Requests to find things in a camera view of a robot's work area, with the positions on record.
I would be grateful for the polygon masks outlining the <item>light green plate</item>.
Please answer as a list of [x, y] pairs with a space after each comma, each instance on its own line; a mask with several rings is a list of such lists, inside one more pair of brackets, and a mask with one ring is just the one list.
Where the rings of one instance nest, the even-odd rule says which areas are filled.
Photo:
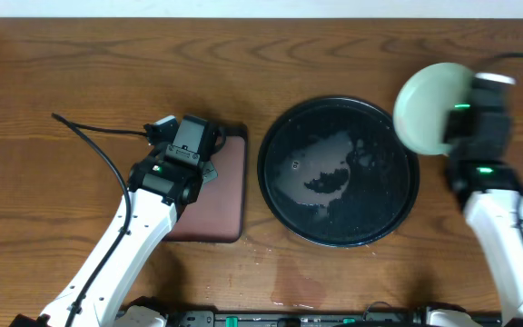
[[394, 130], [412, 152], [443, 155], [449, 113], [464, 104], [472, 71], [462, 64], [439, 63], [415, 73], [401, 88], [393, 109]]

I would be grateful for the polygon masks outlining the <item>green and yellow sponge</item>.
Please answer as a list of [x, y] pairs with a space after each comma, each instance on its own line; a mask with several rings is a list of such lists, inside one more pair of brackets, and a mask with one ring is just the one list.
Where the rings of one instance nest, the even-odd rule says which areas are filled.
[[218, 177], [217, 170], [215, 169], [212, 161], [205, 162], [202, 168], [203, 184], [209, 183]]

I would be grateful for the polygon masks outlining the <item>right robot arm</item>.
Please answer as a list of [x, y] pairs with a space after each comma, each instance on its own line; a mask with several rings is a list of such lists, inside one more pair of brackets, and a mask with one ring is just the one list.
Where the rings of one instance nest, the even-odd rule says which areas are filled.
[[501, 74], [474, 74], [443, 136], [449, 189], [488, 262], [505, 326], [523, 326], [523, 183], [503, 160], [512, 125], [506, 93], [514, 83]]

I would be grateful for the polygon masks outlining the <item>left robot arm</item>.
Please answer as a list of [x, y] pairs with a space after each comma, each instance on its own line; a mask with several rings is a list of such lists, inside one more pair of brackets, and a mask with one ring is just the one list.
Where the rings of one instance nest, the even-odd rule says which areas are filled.
[[147, 124], [141, 135], [152, 150], [117, 178], [123, 197], [104, 235], [61, 293], [35, 318], [16, 315], [14, 326], [113, 325], [153, 250], [196, 202], [226, 139], [223, 127], [191, 115]]

